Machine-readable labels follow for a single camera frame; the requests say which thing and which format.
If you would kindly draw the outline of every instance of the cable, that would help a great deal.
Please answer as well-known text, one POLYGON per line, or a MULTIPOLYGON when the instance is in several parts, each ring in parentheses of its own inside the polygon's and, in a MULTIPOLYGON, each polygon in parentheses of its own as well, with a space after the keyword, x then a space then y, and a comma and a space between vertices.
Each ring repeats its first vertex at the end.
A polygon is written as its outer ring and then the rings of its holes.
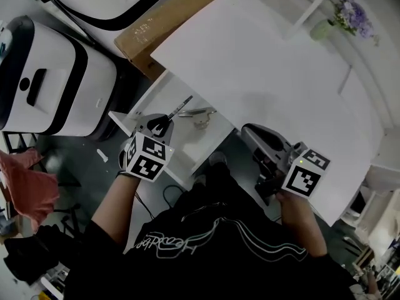
POLYGON ((164 198, 165 202, 167 203, 167 205, 169 206, 170 209, 172 208, 172 206, 170 205, 170 203, 168 202, 168 200, 165 198, 165 192, 166 192, 166 190, 167 190, 168 188, 172 188, 172 187, 178 188, 178 189, 183 193, 183 190, 182 190, 180 187, 176 186, 175 184, 172 184, 172 185, 170 185, 170 186, 166 186, 166 187, 165 187, 164 191, 162 192, 162 197, 164 198))
POLYGON ((153 220, 153 219, 154 219, 153 214, 150 212, 149 208, 143 203, 143 201, 142 201, 142 199, 140 198, 140 196, 139 196, 139 194, 138 194, 137 191, 135 192, 135 197, 136 197, 136 199, 144 206, 144 208, 148 211, 148 213, 150 214, 150 218, 153 220))

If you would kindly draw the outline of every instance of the vase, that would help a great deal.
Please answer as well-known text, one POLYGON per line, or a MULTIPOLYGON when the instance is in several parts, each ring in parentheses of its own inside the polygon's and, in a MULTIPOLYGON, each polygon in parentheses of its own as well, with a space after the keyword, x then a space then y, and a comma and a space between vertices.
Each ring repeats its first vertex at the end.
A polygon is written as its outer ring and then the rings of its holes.
POLYGON ((335 24, 328 19, 319 21, 310 31, 310 37, 314 41, 320 41, 329 36, 335 24))

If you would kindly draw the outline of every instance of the pink fabric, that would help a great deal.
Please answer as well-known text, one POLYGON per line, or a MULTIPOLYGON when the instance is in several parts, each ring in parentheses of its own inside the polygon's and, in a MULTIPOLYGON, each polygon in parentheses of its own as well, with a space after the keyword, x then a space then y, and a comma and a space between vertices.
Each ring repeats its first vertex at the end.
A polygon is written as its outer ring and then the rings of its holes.
POLYGON ((0 170, 6 178, 7 188, 15 210, 31 220, 36 232, 59 197, 56 175, 29 170, 43 157, 33 148, 21 154, 0 151, 0 170))

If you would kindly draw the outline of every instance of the shoe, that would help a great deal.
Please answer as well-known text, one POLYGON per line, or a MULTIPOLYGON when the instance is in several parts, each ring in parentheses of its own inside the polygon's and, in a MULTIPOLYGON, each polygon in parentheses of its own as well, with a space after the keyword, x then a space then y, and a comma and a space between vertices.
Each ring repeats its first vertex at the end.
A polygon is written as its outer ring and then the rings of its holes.
POLYGON ((225 166, 228 165, 228 161, 226 160, 225 154, 223 154, 221 151, 216 151, 210 155, 208 158, 208 162, 210 166, 213 166, 217 163, 223 163, 225 166))
POLYGON ((206 175, 205 175, 205 174, 200 174, 200 176, 198 176, 198 177, 194 180, 193 186, 194 186, 195 184, 202 184, 202 185, 205 187, 205 186, 206 186, 206 180, 207 180, 206 175))

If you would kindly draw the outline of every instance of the brown cardboard box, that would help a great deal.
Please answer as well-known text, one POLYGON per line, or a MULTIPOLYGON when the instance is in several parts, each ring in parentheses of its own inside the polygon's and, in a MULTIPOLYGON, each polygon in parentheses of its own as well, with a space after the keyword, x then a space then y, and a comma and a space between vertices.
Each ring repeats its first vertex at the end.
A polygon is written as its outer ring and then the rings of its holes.
POLYGON ((168 0, 120 34, 115 43, 129 61, 155 81, 165 68, 150 54, 191 16, 214 0, 168 0))

